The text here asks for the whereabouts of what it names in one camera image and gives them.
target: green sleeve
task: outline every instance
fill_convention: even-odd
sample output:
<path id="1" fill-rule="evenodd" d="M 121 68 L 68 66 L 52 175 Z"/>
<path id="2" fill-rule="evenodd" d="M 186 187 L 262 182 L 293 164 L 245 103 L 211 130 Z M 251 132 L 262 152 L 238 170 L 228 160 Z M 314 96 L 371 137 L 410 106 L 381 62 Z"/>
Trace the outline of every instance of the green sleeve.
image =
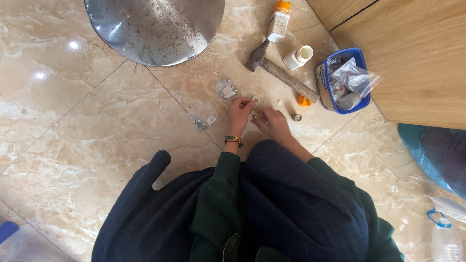
<path id="1" fill-rule="evenodd" d="M 244 206 L 238 189 L 240 158 L 222 152 L 213 176 L 202 185 L 189 231 L 194 243 L 188 261 L 221 261 L 223 248 L 241 233 Z"/>
<path id="2" fill-rule="evenodd" d="M 308 165 L 341 190 L 354 195 L 363 206 L 367 224 L 369 225 L 369 254 L 366 261 L 404 261 L 404 255 L 398 250 L 391 238 L 395 229 L 387 221 L 377 216 L 376 207 L 371 196 L 358 188 L 353 180 L 338 175 L 320 158 L 309 160 Z"/>

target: person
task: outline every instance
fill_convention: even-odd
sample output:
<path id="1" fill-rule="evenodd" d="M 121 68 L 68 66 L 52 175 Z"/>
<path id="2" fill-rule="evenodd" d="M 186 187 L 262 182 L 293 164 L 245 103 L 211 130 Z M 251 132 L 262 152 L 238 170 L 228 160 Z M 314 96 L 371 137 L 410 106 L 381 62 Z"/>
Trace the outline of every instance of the person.
<path id="1" fill-rule="evenodd" d="M 291 135 L 286 117 L 258 108 L 271 140 L 240 162 L 254 102 L 229 105 L 230 131 L 216 167 L 151 188 L 170 162 L 158 151 L 128 182 L 97 236 L 92 261 L 403 261 L 394 228 L 369 194 Z"/>

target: hammer head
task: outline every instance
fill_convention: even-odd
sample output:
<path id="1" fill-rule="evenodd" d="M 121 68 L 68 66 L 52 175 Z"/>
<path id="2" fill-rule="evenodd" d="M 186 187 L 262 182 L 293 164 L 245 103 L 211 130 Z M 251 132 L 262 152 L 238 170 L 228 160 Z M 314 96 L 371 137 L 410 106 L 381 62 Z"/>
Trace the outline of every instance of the hammer head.
<path id="1" fill-rule="evenodd" d="M 254 49 L 254 51 L 251 53 L 251 55 L 249 56 L 249 60 L 245 64 L 246 68 L 249 69 L 249 71 L 256 71 L 256 67 L 260 65 L 260 62 L 265 57 L 265 51 L 267 50 L 269 43 L 270 40 L 266 39 L 258 48 Z"/>

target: hammer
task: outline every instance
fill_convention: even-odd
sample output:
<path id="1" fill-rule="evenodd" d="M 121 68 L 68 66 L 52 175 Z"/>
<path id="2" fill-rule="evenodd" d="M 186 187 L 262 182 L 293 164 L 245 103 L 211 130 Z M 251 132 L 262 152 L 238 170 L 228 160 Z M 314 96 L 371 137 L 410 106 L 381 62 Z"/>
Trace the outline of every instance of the hammer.
<path id="1" fill-rule="evenodd" d="M 298 92 L 303 97 L 307 98 L 313 103 L 317 102 L 320 97 L 319 94 L 312 91 L 305 84 L 290 76 L 287 72 L 285 72 L 285 70 L 281 69 L 276 64 L 265 58 L 265 51 L 267 50 L 269 43 L 270 40 L 266 39 L 258 48 L 254 49 L 254 51 L 249 56 L 249 60 L 245 64 L 246 68 L 251 72 L 255 72 L 256 67 L 261 66 L 263 69 L 265 69 L 265 71 L 282 80 L 285 84 L 290 86 L 294 91 Z"/>

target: green bracelet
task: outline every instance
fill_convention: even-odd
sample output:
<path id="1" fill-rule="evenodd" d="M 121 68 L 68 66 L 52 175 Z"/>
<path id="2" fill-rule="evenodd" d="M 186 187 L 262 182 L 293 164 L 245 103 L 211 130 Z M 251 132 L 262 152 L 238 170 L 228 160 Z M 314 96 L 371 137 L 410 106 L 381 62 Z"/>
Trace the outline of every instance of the green bracelet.
<path id="1" fill-rule="evenodd" d="M 233 141 L 238 142 L 238 148 L 241 148 L 243 146 L 243 142 L 241 142 L 241 139 L 239 137 L 225 136 L 225 141 L 223 143 L 226 144 L 228 140 L 233 140 Z"/>

